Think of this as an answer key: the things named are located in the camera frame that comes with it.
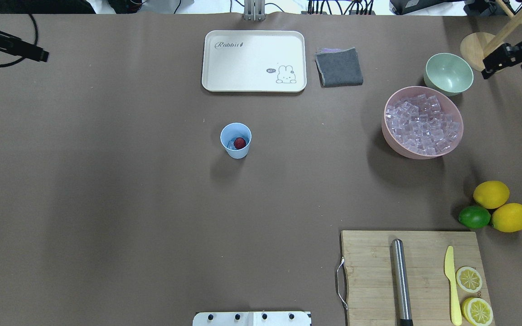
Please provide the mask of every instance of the pink bowl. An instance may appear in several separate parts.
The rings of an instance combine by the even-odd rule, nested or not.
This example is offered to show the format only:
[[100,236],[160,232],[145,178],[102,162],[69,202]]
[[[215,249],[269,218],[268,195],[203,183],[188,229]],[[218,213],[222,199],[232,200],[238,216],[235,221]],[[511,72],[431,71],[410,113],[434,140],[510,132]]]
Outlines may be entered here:
[[[414,153],[413,151],[408,150],[406,147],[404,147],[401,143],[399,143],[394,136],[392,135],[392,132],[390,132],[388,125],[386,124],[386,107],[390,105],[390,103],[395,103],[399,101],[400,99],[403,99],[404,97],[415,97],[421,94],[426,94],[427,97],[436,95],[437,99],[439,100],[440,107],[443,109],[444,113],[446,114],[452,114],[452,120],[460,123],[460,130],[458,131],[458,137],[456,137],[455,141],[451,144],[450,148],[446,151],[437,154],[437,155],[424,155],[424,154],[418,154]],[[443,93],[423,86],[409,86],[400,89],[399,91],[396,91],[389,99],[386,101],[386,105],[384,105],[384,110],[382,112],[382,134],[384,135],[384,139],[386,139],[386,142],[396,153],[406,156],[408,158],[413,159],[429,159],[434,157],[439,157],[444,154],[450,153],[452,150],[458,146],[458,143],[460,143],[460,139],[462,139],[462,132],[464,131],[464,126],[462,124],[462,117],[460,116],[460,112],[458,111],[458,108],[446,95]]]

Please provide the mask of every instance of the metal bracket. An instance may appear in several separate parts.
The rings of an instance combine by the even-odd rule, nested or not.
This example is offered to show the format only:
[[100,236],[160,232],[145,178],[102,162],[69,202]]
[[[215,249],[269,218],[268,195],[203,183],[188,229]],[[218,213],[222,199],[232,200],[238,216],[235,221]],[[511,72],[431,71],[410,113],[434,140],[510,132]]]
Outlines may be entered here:
[[344,257],[342,256],[342,260],[339,262],[338,269],[336,269],[336,271],[335,271],[335,287],[336,287],[336,291],[338,291],[338,297],[342,301],[342,305],[343,305],[344,309],[346,309],[346,311],[348,311],[348,303],[343,299],[342,294],[340,293],[339,280],[338,280],[339,270],[340,270],[340,268],[342,268],[342,266],[344,264],[346,264],[346,259],[344,259]]
[[245,0],[245,20],[265,20],[265,0]]

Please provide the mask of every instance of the table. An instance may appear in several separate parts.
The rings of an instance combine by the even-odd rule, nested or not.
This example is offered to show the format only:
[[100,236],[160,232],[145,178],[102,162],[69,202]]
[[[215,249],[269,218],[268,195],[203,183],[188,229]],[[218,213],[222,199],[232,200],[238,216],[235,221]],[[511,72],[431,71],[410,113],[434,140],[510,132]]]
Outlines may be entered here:
[[[195,312],[263,309],[343,325],[340,231],[466,230],[456,216],[485,180],[522,203],[520,68],[475,72],[452,98],[464,138],[443,158],[399,156],[380,126],[427,58],[458,54],[506,17],[36,19],[49,62],[0,69],[0,326],[180,326]],[[213,29],[300,31],[306,89],[204,90]],[[0,30],[33,37],[27,16],[0,15]],[[520,39],[522,27],[509,41]],[[364,85],[322,88],[313,52],[352,46]],[[219,144],[234,121],[253,132],[242,160]],[[521,325],[522,231],[476,232],[497,325]]]

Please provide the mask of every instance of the black cable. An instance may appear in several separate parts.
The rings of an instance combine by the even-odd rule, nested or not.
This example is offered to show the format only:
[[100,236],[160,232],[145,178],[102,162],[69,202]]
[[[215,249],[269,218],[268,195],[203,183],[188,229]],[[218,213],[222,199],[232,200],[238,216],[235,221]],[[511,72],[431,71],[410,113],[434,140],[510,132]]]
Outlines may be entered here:
[[522,4],[520,4],[520,5],[517,7],[517,10],[514,10],[513,13],[514,13],[514,14],[517,14],[521,9],[522,9]]
[[356,4],[356,2],[352,1],[352,2],[350,3],[350,6],[348,6],[348,7],[346,8],[346,11],[344,11],[343,14],[346,14],[346,13],[348,12],[348,10],[350,11],[350,14],[352,14],[352,9],[350,9],[350,8],[354,8],[354,4]]
[[325,2],[325,3],[327,4],[327,6],[328,6],[329,14],[333,14],[333,13],[332,13],[332,8],[329,6],[329,1],[327,1],[327,0],[323,0],[323,1],[321,2],[321,10],[320,10],[321,14],[324,13],[324,2]]
[[356,4],[356,14],[360,14],[360,10],[362,8],[361,2],[354,0],[354,3]]
[[275,7],[279,8],[279,10],[281,10],[281,12],[284,12],[283,9],[280,6],[277,6],[273,2],[269,2],[268,4],[265,4],[265,6],[267,6],[267,5],[274,5]]
[[339,14],[342,14],[342,5],[339,4],[338,0],[335,0],[336,4],[338,4],[339,7]]
[[179,5],[176,6],[176,9],[174,9],[173,14],[176,13],[177,10],[179,10],[179,8],[180,8],[180,4],[182,4],[182,2],[183,2],[183,0],[179,0]]
[[136,12],[138,12],[142,8],[143,4],[148,2],[148,0],[144,0],[144,1],[141,1],[141,2],[135,2],[134,0],[128,0],[128,2],[133,4],[131,6],[126,5],[126,7],[128,8],[128,12],[136,13]]
[[[25,6],[25,4],[23,3],[23,0],[19,0],[19,3],[21,4],[21,6],[23,7],[23,9],[25,10],[25,13],[27,13],[27,15],[29,16],[29,18],[31,18],[31,21],[32,23],[34,24],[34,30],[35,30],[35,40],[34,40],[34,45],[38,45],[38,40],[39,40],[39,31],[38,31],[38,24],[35,22],[35,18],[33,17],[33,15],[31,13],[29,13],[29,10],[27,10],[27,7]],[[0,68],[5,68],[5,67],[11,67],[13,66],[14,64],[17,64],[19,62],[22,62],[23,60],[25,60],[25,57],[21,57],[15,61],[12,61],[12,62],[8,62],[8,63],[3,63],[3,64],[0,64]]]

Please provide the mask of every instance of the green lime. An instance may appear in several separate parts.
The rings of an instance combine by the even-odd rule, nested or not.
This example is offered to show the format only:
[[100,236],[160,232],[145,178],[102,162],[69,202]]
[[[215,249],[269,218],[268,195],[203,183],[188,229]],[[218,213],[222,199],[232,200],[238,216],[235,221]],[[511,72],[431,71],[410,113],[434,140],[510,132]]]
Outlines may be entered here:
[[481,206],[468,206],[460,211],[458,221],[471,229],[480,229],[491,221],[491,213]]

